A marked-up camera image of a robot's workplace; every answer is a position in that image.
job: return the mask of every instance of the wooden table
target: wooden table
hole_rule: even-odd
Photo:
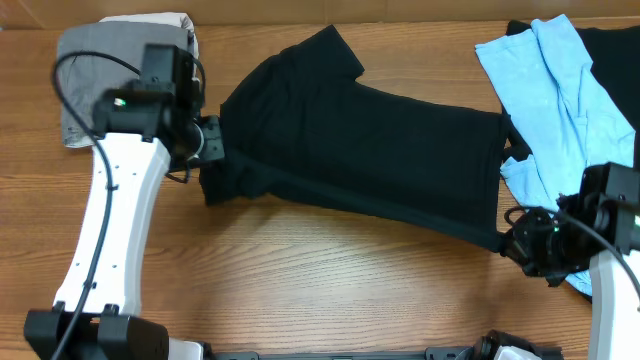
[[[639,18],[576,20],[603,28]],[[505,22],[340,25],[364,84],[499,111],[474,44]],[[262,60],[322,27],[198,28],[208,106]],[[51,306],[78,238],[90,151],[69,150],[49,84],[58,31],[0,32],[0,359],[32,359],[22,326]],[[514,205],[501,184],[502,212]],[[418,350],[471,345],[490,329],[586,357],[590,305],[508,259],[428,229],[285,202],[207,208],[197,181],[162,185],[143,267],[142,316],[216,351]]]

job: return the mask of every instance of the fabric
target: fabric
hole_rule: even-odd
[[[221,106],[227,157],[200,172],[207,204],[272,193],[499,251],[504,117],[387,94],[363,71],[333,26],[260,64]]]
[[[476,53],[531,154],[501,168],[521,205],[557,209],[556,199],[579,192],[587,166],[632,166],[635,131],[591,73],[593,64],[563,15],[478,45]],[[591,295],[588,273],[567,281]]]
[[[515,346],[500,346],[495,360],[542,360],[538,356]]]
[[[530,29],[510,21],[507,35]],[[640,128],[640,26],[627,29],[576,29],[593,59],[591,73],[607,90],[620,112],[637,131]],[[634,166],[640,169],[640,137],[636,136]]]
[[[153,14],[136,14],[136,15],[119,15],[119,16],[107,16],[100,20],[100,22],[106,21],[129,21],[129,22],[141,22],[151,24],[164,24],[176,26],[185,29],[189,32],[189,52],[194,57],[198,58],[200,52],[198,51],[198,39],[196,38],[196,28],[193,26],[193,21],[186,13],[153,13]]]
[[[65,31],[58,41],[58,57],[72,51],[99,51],[140,68],[147,43],[176,45],[188,49],[188,31],[179,27],[134,22],[102,22]],[[82,119],[91,127],[91,109],[104,90],[119,87],[137,76],[106,59],[81,56],[64,63],[58,72],[62,91]],[[62,108],[62,140],[71,148],[91,145],[89,137]]]

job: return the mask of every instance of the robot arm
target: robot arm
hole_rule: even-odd
[[[110,160],[113,178],[111,222],[91,290],[80,309],[80,321],[70,330],[74,336],[64,354],[71,359],[214,358],[207,344],[171,339],[164,326],[137,317],[141,310],[143,253],[163,176],[171,171],[208,166],[224,157],[217,118],[200,117],[204,89],[200,90],[198,81],[192,78],[193,66],[191,55],[176,47],[148,45],[140,80],[122,89],[106,91],[94,106],[94,134]],[[72,312],[81,303],[108,194],[104,166],[100,153],[94,148],[93,180],[80,239],[69,272],[55,296],[53,310],[32,310],[27,315],[25,338],[42,359],[50,359],[54,354],[69,327]],[[632,251],[640,245],[637,231],[640,212],[607,200],[612,193],[640,200],[640,173],[612,166],[587,169],[580,194],[562,199],[561,208],[599,230],[629,255],[630,266],[640,274],[640,256]],[[503,256],[522,266],[527,276],[545,276],[552,286],[559,285],[569,273],[589,268],[591,259],[594,311],[589,359],[629,358],[636,353],[633,340],[635,330],[640,327],[638,299],[627,274],[611,254],[602,252],[602,248],[584,234],[540,209],[530,211],[514,223],[506,234],[505,244]],[[270,360],[489,360],[500,356],[496,356],[500,347],[508,346],[524,349],[545,360],[562,358],[558,349],[539,348],[495,331],[481,338],[474,348],[428,348],[421,354],[260,357]],[[215,358],[257,360],[258,355],[216,354]]]
[[[640,277],[640,172],[609,163],[587,168],[580,192],[562,197],[558,205],[595,231],[611,250],[624,257]],[[636,357],[640,329],[638,289],[612,251],[594,241],[584,228],[557,214],[532,209],[506,234],[503,256],[518,263],[527,276],[546,277],[558,286],[571,273],[589,269],[593,309],[589,360]]]

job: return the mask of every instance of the wood grain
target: wood grain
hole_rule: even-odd
[[[44,29],[65,29],[105,16],[186,12],[196,25],[478,21],[638,16],[637,0],[4,0],[20,2]]]
[[[637,19],[576,20],[579,26]],[[436,103],[499,111],[473,45],[504,22],[338,27],[362,83]],[[207,113],[267,56],[316,25],[200,27]],[[0,33],[0,359],[32,359],[30,308],[51,305],[75,250],[90,182],[87,150],[61,145],[49,85],[60,32]],[[265,196],[207,208],[197,181],[165,181],[143,267],[143,316],[217,351],[419,350],[490,329],[586,357],[590,306],[509,260],[434,231]],[[501,214],[514,205],[501,184]]]
[[[0,28],[42,29],[42,24],[20,0],[0,0]]]

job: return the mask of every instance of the t-shirt sleeve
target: t-shirt sleeve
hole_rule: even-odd
[[[507,25],[506,35],[516,35],[531,29],[531,25],[518,20],[511,20]]]
[[[364,72],[353,51],[342,39],[333,25],[319,33],[282,51],[301,75],[337,76],[356,79]]]

